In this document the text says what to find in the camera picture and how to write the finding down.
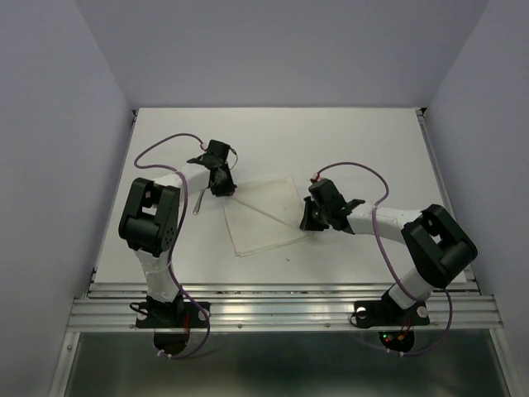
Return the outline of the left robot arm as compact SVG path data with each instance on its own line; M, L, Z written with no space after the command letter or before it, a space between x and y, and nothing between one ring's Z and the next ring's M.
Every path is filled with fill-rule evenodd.
M206 304L187 302L176 280L172 255L188 209L189 197L209 190L215 197L236 191L228 162L236 151L222 141L199 142L201 153L179 168L143 164L141 159L160 143L143 150L134 160L138 170L164 170L157 179L132 181L118 226L119 237L133 250L147 284L143 302L130 304L138 328L181 328L192 313L205 314Z

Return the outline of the white cloth napkin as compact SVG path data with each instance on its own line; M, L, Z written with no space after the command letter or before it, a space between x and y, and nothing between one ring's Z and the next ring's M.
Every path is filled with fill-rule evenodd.
M308 238L303 201L292 176L242 184L223 210L236 256L252 256Z

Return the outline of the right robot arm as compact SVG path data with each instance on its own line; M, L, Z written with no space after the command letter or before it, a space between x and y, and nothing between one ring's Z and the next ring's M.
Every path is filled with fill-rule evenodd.
M405 322L425 326L426 301L445 289L478 255L476 245L449 212L438 204L421 211L381 208L362 199L348 201L327 178L317 177L304 198L300 228L334 229L350 235L372 235L404 245L413 268L377 300L354 303L350 322L357 328L395 327Z

